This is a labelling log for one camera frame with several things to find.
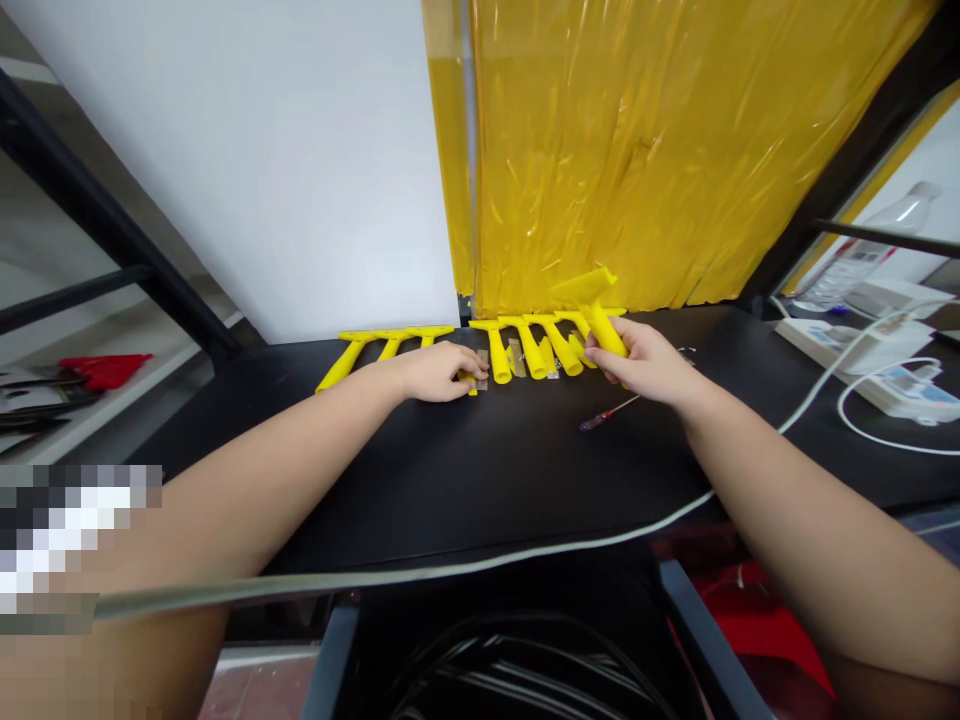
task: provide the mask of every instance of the red cloth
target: red cloth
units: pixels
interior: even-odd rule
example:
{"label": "red cloth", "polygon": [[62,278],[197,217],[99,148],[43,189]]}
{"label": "red cloth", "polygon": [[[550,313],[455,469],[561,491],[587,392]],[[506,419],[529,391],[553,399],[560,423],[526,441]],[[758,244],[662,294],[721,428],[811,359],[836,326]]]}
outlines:
{"label": "red cloth", "polygon": [[153,355],[103,355],[91,358],[64,358],[61,367],[69,367],[88,378],[89,390],[116,390]]}
{"label": "red cloth", "polygon": [[836,697],[813,642],[759,565],[735,565],[693,584],[737,655],[790,660]]}

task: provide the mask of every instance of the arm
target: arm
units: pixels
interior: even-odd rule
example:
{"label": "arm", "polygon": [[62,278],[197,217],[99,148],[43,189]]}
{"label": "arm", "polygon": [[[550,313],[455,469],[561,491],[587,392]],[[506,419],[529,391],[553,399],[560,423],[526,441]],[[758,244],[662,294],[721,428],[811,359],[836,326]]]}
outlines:
{"label": "arm", "polygon": [[[841,665],[960,685],[960,570],[694,370],[656,330],[611,320],[629,357],[592,338],[588,356],[609,379],[678,412],[724,508],[821,650]],[[834,672],[838,691],[852,674]]]}
{"label": "arm", "polygon": [[[162,510],[132,512],[129,531],[111,538],[101,533],[103,549],[85,553],[82,571],[67,578],[79,585],[66,589],[107,593],[259,573],[399,403],[461,397],[471,383],[451,377],[462,369],[482,379],[485,368],[472,350],[440,343],[358,370],[172,480],[163,489]],[[92,638],[40,638],[18,650],[51,660],[42,663],[45,690],[37,678],[38,693],[48,701],[55,700],[50,687],[79,682],[93,658],[102,688],[116,683],[114,690],[101,691],[111,706],[115,692],[140,714],[151,707],[164,717],[193,718],[226,619],[226,609],[213,608],[116,621],[97,625]],[[95,704],[88,710],[90,717],[102,716]]]}

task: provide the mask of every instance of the pixelated area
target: pixelated area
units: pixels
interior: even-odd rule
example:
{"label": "pixelated area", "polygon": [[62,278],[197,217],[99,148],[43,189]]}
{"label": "pixelated area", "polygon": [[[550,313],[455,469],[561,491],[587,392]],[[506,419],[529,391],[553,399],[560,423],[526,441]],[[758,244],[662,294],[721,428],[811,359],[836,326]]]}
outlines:
{"label": "pixelated area", "polygon": [[162,477],[159,465],[0,466],[0,634],[89,633],[95,596],[36,598],[99,531],[159,507]]}

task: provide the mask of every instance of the black pole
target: black pole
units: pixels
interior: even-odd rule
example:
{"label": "black pole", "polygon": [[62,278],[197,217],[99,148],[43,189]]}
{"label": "black pole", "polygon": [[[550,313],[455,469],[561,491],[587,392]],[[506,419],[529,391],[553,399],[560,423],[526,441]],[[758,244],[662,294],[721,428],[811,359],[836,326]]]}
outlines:
{"label": "black pole", "polygon": [[0,148],[121,268],[150,268],[140,287],[200,345],[215,368],[242,350],[226,325],[2,71]]}
{"label": "black pole", "polygon": [[929,252],[934,255],[943,255],[944,257],[960,258],[960,245],[951,245],[950,243],[931,240],[930,238],[897,235],[896,233],[875,230],[874,228],[868,228],[862,225],[846,225],[830,220],[814,220],[810,224],[819,232],[844,235],[860,240],[871,240],[873,242],[902,247],[908,250],[919,250],[920,252]]}
{"label": "black pole", "polygon": [[762,307],[820,237],[814,221],[836,217],[930,100],[960,77],[958,35],[960,1],[945,0],[747,280],[739,307],[748,312]]}
{"label": "black pole", "polygon": [[143,282],[149,277],[150,268],[133,265],[4,308],[0,310],[0,335],[82,305],[114,290]]}

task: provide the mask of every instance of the red screwdriver handle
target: red screwdriver handle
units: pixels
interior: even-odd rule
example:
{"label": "red screwdriver handle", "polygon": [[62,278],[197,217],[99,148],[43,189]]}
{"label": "red screwdriver handle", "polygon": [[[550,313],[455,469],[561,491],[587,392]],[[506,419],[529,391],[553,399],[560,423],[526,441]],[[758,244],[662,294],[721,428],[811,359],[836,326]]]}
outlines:
{"label": "red screwdriver handle", "polygon": [[580,429],[583,432],[586,432],[587,430],[593,430],[597,425],[605,423],[610,418],[611,415],[613,415],[613,413],[608,410],[606,412],[600,413],[594,418],[590,418],[589,420],[584,420],[582,423],[580,423]]}

